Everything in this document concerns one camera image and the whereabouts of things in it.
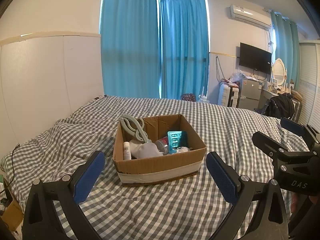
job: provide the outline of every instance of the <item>teal curtain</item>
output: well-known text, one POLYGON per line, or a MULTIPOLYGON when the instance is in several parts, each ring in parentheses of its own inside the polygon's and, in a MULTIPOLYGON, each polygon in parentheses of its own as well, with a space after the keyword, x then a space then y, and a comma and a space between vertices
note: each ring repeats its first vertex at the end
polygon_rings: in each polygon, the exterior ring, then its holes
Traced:
POLYGON ((156 0, 103 0, 100 19, 105 94, 159 98, 156 0))
POLYGON ((205 0, 160 0, 161 95, 207 92, 209 37, 205 0))
POLYGON ((271 12, 272 24, 276 33, 276 59, 282 59, 287 69, 287 82, 292 79, 295 89, 299 87, 300 49, 298 28, 295 22, 283 18, 280 13, 271 12))

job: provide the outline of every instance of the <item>finger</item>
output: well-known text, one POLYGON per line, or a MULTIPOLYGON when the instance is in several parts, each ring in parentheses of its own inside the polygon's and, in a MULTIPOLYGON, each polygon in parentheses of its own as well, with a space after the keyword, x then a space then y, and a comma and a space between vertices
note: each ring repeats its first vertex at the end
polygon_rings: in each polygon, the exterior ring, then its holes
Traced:
POLYGON ((309 199, 315 205, 319 199, 319 196, 315 196, 315 197, 309 196, 309 199))
POLYGON ((298 208, 298 197, 299 195, 297 193, 293 193, 291 196, 291 206, 290 206, 291 213, 296 212, 298 208))

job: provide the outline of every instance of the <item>bed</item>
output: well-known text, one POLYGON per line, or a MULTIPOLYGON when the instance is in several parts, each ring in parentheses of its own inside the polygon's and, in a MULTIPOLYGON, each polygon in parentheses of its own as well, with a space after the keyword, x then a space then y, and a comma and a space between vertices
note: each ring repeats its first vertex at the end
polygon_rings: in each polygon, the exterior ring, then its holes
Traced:
MULTIPOLYGON (((245 109, 171 99, 104 96, 90 101, 70 117, 21 145, 13 155, 15 178, 11 184, 25 209, 32 181, 59 180, 85 163, 95 150, 105 152, 106 163, 86 202, 80 205, 103 239, 208 239, 228 213, 226 203, 206 169, 205 158, 196 176, 154 186, 122 187, 112 162, 117 121, 121 114, 148 117, 183 114, 207 145, 239 174, 267 182, 270 159, 251 141, 261 131, 289 151, 308 150, 301 138, 284 130, 278 119, 245 109)), ((11 155, 1 161, 11 180, 11 155)), ((283 190, 287 212, 291 194, 283 190)), ((58 202, 58 215, 67 235, 76 239, 58 202)), ((238 237, 249 225, 249 209, 238 237)))

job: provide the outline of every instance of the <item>gray and white checkered fabric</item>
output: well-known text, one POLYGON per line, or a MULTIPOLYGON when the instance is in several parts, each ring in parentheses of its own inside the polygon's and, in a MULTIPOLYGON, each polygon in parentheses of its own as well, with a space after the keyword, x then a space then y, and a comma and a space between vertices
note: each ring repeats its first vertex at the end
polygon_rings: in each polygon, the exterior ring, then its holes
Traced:
MULTIPOLYGON (((207 145, 239 174, 254 181, 272 178, 270 159, 251 141, 261 131, 290 151, 307 150, 303 140, 281 128, 279 120, 249 110, 170 99, 105 97, 75 111, 14 153, 12 189, 24 209, 32 181, 59 180, 86 162, 95 150, 105 152, 106 164, 86 202, 84 214, 103 239, 208 239, 228 213, 230 205, 206 169, 205 158, 196 176, 155 186, 122 187, 112 162, 117 122, 121 114, 149 117, 183 114, 207 145)), ((12 178, 10 155, 1 169, 12 178)), ((283 191, 287 211, 290 194, 283 191)), ((76 239, 56 203, 67 235, 76 239)), ((238 237, 253 215, 249 209, 238 237)))

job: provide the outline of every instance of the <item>air conditioner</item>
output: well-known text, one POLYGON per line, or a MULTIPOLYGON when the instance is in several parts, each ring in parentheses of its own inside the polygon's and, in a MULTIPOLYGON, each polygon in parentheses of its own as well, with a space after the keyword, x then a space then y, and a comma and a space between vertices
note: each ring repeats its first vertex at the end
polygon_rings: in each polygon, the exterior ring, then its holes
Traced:
POLYGON ((261 13, 232 4, 230 6, 231 18, 255 25, 265 30, 271 28, 271 18, 261 13))

